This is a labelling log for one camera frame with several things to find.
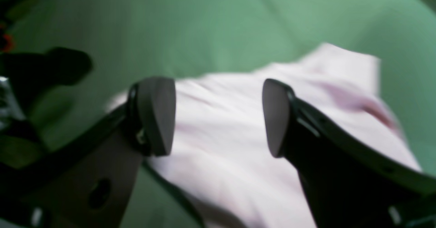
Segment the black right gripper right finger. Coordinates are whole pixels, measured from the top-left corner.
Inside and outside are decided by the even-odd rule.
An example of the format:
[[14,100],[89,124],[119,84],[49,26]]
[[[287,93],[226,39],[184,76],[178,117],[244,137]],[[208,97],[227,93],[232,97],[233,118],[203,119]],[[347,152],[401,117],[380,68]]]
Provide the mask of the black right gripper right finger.
[[434,228],[434,177],[376,152],[275,79],[263,84],[267,143],[297,170],[318,228]]

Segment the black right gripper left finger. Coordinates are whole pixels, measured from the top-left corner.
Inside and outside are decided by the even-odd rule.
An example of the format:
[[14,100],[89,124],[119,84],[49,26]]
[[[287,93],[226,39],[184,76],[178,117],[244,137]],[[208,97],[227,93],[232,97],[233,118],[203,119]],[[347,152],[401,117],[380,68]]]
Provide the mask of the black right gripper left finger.
[[27,228],[118,228],[145,157],[173,144],[175,80],[149,77],[88,131],[22,166],[1,163],[1,219]]

